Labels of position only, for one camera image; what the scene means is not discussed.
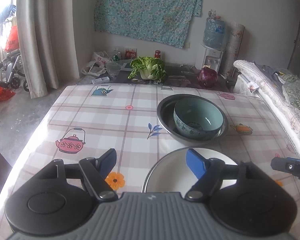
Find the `white calligraphy ceramic plate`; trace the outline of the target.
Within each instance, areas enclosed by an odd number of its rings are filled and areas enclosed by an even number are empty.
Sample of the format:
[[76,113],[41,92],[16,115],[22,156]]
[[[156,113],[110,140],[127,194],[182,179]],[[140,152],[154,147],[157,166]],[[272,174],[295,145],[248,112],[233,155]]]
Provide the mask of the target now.
[[149,171],[142,192],[180,192],[184,196],[198,181],[186,164],[186,152],[187,148],[181,148],[162,157]]

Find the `teal ceramic bowl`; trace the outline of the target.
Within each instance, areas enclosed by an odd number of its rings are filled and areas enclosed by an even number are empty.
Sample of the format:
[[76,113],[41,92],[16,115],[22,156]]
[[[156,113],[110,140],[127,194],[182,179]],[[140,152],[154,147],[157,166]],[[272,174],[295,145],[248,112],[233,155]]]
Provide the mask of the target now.
[[174,106],[173,119],[178,132],[193,140],[211,140],[225,124],[222,111],[200,98],[182,98]]

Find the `steel deep bowl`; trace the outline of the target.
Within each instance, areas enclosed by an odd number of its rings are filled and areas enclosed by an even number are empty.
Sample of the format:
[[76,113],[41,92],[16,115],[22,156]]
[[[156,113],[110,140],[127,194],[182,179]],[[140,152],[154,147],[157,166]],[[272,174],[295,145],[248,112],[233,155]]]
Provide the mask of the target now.
[[220,138],[222,136],[224,136],[229,128],[229,123],[227,120],[227,117],[225,116],[224,112],[213,102],[211,102],[210,100],[207,100],[211,103],[213,103],[215,106],[217,106],[223,113],[223,116],[225,118],[225,124],[223,126],[223,128],[221,129],[219,135],[217,135],[215,138],[211,139],[211,140],[193,140],[193,139],[189,139],[187,137],[182,136],[176,126],[175,126],[175,122],[173,119],[173,111],[174,111],[174,106],[175,104],[182,98],[200,98],[200,99],[205,99],[196,95],[191,95],[191,94],[174,94],[174,95],[170,95],[166,98],[164,98],[163,100],[161,100],[161,102],[158,104],[157,107],[157,117],[159,120],[159,123],[161,124],[161,126],[168,132],[170,133],[170,135],[172,137],[174,137],[175,140],[178,141],[183,141],[189,145],[203,145],[203,144],[207,144],[208,142],[215,140],[217,138]]

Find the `green floral pillow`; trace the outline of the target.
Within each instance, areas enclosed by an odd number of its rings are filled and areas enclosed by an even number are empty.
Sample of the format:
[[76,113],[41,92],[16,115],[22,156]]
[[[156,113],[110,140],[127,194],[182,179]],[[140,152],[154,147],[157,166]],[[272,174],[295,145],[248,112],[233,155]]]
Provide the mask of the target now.
[[282,83],[285,100],[295,108],[300,116],[300,79],[292,74],[279,72],[278,78]]

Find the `plaid teapot tablecloth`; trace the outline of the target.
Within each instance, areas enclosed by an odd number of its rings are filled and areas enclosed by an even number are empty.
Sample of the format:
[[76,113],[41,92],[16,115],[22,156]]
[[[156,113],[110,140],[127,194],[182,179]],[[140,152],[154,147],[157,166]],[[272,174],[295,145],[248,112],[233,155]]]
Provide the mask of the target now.
[[50,108],[0,194],[0,239],[12,233],[4,215],[6,199],[53,159],[75,163],[114,148],[117,163],[110,175],[111,187],[118,192],[141,191],[151,167],[184,147],[157,118],[159,102],[174,94],[201,96],[225,113],[228,131],[210,147],[234,161],[252,161],[294,198],[298,214],[291,234],[300,239],[300,180],[270,165],[274,157],[294,158],[296,152],[261,99],[195,88],[116,84],[68,86]]

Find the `white lace quilt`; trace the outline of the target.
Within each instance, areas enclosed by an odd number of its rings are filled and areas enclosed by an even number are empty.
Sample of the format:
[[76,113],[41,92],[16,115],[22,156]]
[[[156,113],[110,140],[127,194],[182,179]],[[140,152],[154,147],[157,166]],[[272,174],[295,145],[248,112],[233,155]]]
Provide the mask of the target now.
[[281,126],[290,137],[293,146],[300,155],[300,116],[283,95],[279,72],[289,74],[287,70],[277,70],[266,65],[258,65],[245,60],[234,62],[246,86],[251,82],[257,85],[258,94],[278,118]]

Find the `red plastic bag on floor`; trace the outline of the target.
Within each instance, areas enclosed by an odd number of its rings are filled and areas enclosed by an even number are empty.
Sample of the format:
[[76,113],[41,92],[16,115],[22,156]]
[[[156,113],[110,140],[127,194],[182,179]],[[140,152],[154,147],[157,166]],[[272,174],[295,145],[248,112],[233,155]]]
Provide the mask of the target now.
[[15,95],[14,91],[8,90],[6,88],[0,87],[0,102],[6,101],[12,98]]

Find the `red onion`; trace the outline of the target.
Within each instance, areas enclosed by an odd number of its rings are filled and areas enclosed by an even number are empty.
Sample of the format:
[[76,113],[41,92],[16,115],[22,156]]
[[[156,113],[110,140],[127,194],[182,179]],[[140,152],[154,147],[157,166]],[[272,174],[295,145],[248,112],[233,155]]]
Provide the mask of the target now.
[[208,65],[202,66],[197,75],[197,81],[202,87],[211,88],[216,84],[217,80],[217,72],[214,69],[211,69]]

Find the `white remote box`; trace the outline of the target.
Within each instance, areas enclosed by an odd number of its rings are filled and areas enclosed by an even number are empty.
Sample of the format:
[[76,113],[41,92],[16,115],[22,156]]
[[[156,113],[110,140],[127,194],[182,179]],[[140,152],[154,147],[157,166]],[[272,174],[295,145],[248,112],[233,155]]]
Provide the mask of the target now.
[[99,77],[97,79],[93,79],[92,81],[93,85],[103,84],[103,83],[110,83],[110,78],[108,76],[106,77]]

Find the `rolled patterned mat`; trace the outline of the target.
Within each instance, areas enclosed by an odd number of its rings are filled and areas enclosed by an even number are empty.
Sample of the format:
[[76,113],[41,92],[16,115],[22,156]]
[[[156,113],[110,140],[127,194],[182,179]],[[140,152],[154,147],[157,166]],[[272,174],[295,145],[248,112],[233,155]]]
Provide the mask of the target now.
[[242,43],[245,26],[236,22],[231,22],[227,28],[226,44],[222,57],[219,73],[225,79],[232,77],[234,72],[234,62],[238,58]]

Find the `green napa cabbage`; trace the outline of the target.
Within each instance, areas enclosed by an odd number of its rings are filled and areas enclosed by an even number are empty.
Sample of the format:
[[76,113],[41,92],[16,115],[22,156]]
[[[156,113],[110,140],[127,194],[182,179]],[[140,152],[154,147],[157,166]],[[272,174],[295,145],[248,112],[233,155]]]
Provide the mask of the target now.
[[167,76],[165,63],[160,58],[138,57],[130,62],[130,67],[132,71],[129,79],[133,79],[139,73],[143,80],[162,82]]

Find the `orange bag on wheelchair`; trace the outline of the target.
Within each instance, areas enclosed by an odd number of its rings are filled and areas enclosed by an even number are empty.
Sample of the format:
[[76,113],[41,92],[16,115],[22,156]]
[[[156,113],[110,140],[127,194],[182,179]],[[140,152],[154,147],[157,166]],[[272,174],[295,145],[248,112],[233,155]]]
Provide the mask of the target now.
[[9,53],[17,49],[19,49],[18,28],[17,25],[13,25],[6,41],[5,51]]

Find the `red lidded jar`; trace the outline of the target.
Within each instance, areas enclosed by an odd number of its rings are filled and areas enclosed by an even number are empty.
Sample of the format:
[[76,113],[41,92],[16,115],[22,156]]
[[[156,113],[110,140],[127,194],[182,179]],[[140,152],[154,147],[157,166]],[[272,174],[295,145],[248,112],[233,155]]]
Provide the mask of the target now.
[[154,57],[155,58],[161,58],[161,51],[160,50],[156,50]]

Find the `beige curtain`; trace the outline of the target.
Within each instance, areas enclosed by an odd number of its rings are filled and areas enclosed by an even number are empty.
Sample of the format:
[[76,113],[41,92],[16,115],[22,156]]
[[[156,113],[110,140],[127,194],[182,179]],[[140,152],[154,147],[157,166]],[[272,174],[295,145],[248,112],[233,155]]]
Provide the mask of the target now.
[[31,98],[79,77],[73,0],[17,0],[21,59]]

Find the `teal floral wall cloth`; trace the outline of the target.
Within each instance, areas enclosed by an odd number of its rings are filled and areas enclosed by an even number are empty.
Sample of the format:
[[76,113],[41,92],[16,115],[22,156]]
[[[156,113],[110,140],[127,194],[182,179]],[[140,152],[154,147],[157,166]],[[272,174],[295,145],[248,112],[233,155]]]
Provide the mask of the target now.
[[183,48],[203,0],[96,0],[96,31]]

